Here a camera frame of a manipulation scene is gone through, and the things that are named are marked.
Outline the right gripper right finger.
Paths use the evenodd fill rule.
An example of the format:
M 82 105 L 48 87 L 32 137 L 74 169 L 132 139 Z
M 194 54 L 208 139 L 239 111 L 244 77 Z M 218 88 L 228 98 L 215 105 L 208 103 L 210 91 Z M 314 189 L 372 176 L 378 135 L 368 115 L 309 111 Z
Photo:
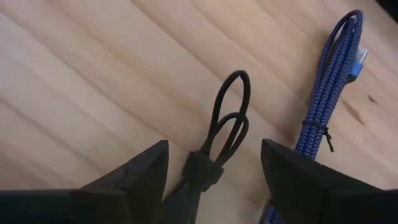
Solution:
M 398 224 L 398 189 L 381 190 L 263 139 L 271 202 L 285 224 Z

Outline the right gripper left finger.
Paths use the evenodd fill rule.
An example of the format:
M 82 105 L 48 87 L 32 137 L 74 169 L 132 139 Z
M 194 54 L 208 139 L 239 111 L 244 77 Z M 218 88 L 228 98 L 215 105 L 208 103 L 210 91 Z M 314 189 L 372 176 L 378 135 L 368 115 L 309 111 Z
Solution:
M 157 224 L 168 162 L 161 140 L 79 189 L 0 190 L 0 224 Z

